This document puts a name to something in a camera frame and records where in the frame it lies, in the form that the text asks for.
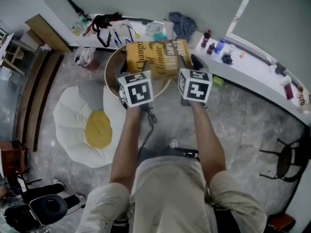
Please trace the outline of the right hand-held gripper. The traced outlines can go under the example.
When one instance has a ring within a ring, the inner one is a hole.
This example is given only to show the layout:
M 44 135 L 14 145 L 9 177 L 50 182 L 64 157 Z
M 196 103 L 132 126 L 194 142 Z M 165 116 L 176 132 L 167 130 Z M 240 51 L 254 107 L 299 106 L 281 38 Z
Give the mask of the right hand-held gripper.
M 209 71 L 208 65 L 197 55 L 190 56 L 193 69 L 188 69 L 187 62 L 182 55 L 178 55 L 178 82 L 177 87 L 182 99 L 207 103 L 212 87 L 212 74 Z

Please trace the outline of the yellow book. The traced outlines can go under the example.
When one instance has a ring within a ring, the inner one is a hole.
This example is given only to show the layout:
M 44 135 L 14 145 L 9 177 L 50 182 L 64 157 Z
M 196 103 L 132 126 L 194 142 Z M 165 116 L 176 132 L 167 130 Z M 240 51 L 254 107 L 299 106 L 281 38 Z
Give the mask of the yellow book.
M 128 71 L 142 72 L 144 62 L 148 61 L 154 80 L 176 79 L 179 55 L 183 57 L 186 68 L 192 69 L 188 44 L 184 39 L 131 43 L 126 45 L 126 52 Z

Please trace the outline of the white flower-shaped seat cushion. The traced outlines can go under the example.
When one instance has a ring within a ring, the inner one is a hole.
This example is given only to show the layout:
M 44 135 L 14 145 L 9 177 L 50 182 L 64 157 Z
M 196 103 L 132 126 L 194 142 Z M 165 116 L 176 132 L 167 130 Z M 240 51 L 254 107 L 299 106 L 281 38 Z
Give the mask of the white flower-shaped seat cushion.
M 112 163 L 125 116 L 126 109 L 103 83 L 71 86 L 53 111 L 56 138 L 71 160 L 102 167 Z

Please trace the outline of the person's left forearm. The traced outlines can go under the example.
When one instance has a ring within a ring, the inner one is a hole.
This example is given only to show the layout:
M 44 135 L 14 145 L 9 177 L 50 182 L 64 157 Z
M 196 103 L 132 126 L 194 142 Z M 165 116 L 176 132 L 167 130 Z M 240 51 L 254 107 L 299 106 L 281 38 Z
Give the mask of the person's left forearm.
M 140 131 L 139 107 L 127 109 L 126 118 L 111 166 L 110 183 L 120 183 L 132 190 L 138 164 Z

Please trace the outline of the cola bottle red cap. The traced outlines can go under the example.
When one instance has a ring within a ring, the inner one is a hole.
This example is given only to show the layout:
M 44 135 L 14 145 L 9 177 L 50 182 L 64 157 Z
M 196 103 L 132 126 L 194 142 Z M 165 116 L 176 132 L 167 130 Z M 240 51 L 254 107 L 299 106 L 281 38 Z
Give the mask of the cola bottle red cap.
M 211 37 L 211 30 L 207 30 L 207 31 L 204 33 L 203 40 L 202 40 L 202 43 L 201 43 L 201 47 L 202 47 L 202 48 L 205 48 L 205 47 L 206 47 L 207 42 L 209 41 L 210 37 Z

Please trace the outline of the blue checked cloth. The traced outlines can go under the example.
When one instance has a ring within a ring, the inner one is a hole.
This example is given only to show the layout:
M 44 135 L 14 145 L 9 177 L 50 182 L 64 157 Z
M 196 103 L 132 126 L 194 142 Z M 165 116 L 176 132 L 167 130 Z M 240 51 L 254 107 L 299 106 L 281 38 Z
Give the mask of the blue checked cloth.
M 192 35 L 197 29 L 195 21 L 180 12 L 170 12 L 169 20 L 173 23 L 176 39 L 184 39 L 189 43 Z

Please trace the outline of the white paper bag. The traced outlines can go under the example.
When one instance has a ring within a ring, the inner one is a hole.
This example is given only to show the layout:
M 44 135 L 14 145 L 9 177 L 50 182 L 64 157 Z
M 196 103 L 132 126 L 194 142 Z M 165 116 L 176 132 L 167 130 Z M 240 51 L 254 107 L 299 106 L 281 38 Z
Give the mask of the white paper bag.
M 176 38 L 176 34 L 174 32 L 174 23 L 169 21 L 169 20 L 166 20 L 164 19 L 163 20 L 164 22 L 164 27 L 165 27 L 165 30 L 166 30 L 166 37 L 168 40 L 175 40 Z

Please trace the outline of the printed plastic bag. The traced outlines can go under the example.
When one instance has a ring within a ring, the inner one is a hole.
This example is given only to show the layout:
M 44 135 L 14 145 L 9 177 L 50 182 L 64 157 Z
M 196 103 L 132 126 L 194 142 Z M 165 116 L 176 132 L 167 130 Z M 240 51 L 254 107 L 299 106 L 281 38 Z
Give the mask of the printed plastic bag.
M 154 36 L 155 34 L 166 34 L 164 32 L 164 23 L 152 21 L 146 24 L 145 26 L 145 34 L 147 36 Z

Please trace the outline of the person's blue jeans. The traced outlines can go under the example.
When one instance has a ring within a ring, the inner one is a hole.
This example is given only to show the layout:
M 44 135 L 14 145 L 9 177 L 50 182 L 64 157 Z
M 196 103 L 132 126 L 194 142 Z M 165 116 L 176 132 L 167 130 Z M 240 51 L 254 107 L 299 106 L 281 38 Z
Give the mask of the person's blue jeans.
M 147 159 L 165 156 L 185 157 L 199 161 L 199 152 L 195 149 L 165 147 L 161 150 L 152 150 L 141 148 L 138 153 L 138 165 Z

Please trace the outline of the leaning wood board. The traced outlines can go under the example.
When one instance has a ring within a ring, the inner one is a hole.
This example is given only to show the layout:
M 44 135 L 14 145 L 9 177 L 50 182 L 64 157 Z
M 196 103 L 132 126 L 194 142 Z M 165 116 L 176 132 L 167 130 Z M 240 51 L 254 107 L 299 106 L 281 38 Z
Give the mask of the leaning wood board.
M 40 14 L 28 19 L 25 23 L 53 51 L 71 52 L 68 45 Z

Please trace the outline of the red bottle white cap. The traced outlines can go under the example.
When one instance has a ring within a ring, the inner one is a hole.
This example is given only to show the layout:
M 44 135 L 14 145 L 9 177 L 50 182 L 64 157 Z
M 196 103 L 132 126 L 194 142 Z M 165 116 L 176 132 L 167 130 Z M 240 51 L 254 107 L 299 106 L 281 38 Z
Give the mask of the red bottle white cap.
M 287 100 L 291 100 L 294 97 L 293 91 L 291 88 L 291 83 L 292 83 L 292 79 L 289 75 L 286 75 L 281 82 L 281 86 L 284 87 Z

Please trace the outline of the light wooden table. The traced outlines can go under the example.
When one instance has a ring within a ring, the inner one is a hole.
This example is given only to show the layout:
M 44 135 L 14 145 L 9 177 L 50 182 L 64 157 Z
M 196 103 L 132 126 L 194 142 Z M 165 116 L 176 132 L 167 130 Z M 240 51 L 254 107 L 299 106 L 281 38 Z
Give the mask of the light wooden table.
M 10 35 L 0 34 L 0 36 L 0 67 L 6 67 L 15 73 L 25 76 L 25 72 L 14 64 L 16 59 L 22 59 L 24 56 L 21 45 L 13 42 L 14 33 Z

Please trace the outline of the person's beige shirt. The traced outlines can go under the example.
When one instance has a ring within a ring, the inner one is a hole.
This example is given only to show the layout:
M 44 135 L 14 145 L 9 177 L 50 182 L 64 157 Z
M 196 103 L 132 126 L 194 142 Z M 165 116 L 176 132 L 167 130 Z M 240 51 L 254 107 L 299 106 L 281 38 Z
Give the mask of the person's beige shirt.
M 206 194 L 233 214 L 242 233 L 263 233 L 264 210 L 229 172 L 217 173 L 206 185 L 198 161 L 176 156 L 143 161 L 132 190 L 110 183 L 91 191 L 76 233 L 109 233 L 128 208 L 132 233 L 213 233 L 225 222 L 216 221 Z

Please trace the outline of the brown cabinet white top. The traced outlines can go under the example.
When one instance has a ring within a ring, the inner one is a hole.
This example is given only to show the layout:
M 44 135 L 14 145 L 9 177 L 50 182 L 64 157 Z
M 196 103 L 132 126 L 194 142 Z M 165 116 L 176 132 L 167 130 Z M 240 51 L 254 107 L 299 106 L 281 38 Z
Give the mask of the brown cabinet white top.
M 0 175 L 3 178 L 26 170 L 27 150 L 19 141 L 0 141 Z

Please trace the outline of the black round stool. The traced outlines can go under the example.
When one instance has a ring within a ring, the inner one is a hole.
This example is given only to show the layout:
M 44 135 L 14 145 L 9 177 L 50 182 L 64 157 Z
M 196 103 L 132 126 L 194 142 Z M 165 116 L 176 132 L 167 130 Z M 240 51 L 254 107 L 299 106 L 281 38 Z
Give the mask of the black round stool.
M 68 211 L 65 200 L 59 195 L 46 195 L 32 200 L 30 209 L 42 225 L 50 225 L 61 220 Z

